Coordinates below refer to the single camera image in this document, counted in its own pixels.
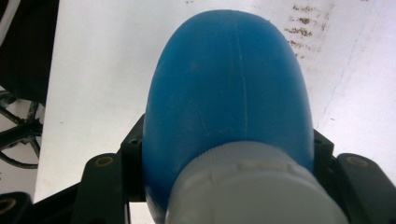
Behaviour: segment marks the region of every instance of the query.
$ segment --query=dark stain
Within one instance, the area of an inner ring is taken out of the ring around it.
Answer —
[[[289,43],[290,43],[290,45],[291,45],[292,47],[294,47],[294,48],[296,48],[296,49],[300,49],[300,48],[303,46],[302,43],[295,42],[294,40],[289,41]]]
[[[289,32],[291,34],[301,34],[303,36],[311,36],[312,35],[312,32],[306,30],[305,28],[299,28],[299,29],[297,29],[297,28],[292,28],[292,29],[286,28],[285,31],[287,31],[287,32]]]
[[[299,55],[299,54],[294,54],[294,56],[296,56],[296,58],[300,58],[300,59],[303,59],[303,58],[305,58],[305,56],[304,56],[304,55]]]
[[[305,13],[309,13],[312,12],[314,10],[317,10],[315,7],[297,7],[297,6],[293,6],[293,9],[296,11],[302,11]]]
[[[302,22],[303,24],[308,24],[309,22],[311,22],[311,20],[309,18],[299,18],[298,20],[300,22]]]

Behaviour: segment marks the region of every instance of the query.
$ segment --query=black plastic mount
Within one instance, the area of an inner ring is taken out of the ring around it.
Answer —
[[[144,202],[141,166],[144,116],[117,154],[89,160],[81,182],[32,204],[26,193],[0,195],[0,223],[130,223],[129,202]],[[314,175],[349,223],[396,224],[396,188],[373,161],[332,155],[334,144],[315,132]]]

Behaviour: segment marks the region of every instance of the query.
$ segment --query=white cap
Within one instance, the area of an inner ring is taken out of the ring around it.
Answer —
[[[274,147],[234,142],[190,162],[172,188],[166,223],[345,223],[305,168]]]

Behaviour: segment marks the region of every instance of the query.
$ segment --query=screw hole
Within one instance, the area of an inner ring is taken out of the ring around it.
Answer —
[[[129,143],[131,143],[131,144],[138,144],[139,143],[139,141],[137,140],[137,139],[132,139],[131,141],[129,141]]]
[[[13,198],[5,198],[0,200],[0,216],[11,210],[17,201]]]
[[[104,167],[108,166],[109,164],[113,163],[113,158],[112,157],[101,157],[95,161],[95,165],[97,167]]]

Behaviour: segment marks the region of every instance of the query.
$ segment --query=white table surface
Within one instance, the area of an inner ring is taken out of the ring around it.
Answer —
[[[396,183],[396,1],[61,0],[36,202],[77,183],[93,156],[119,149],[145,112],[171,34],[225,8],[264,17],[290,41],[314,127],[334,154],[374,160]],[[152,222],[144,207],[133,208],[134,223]]]

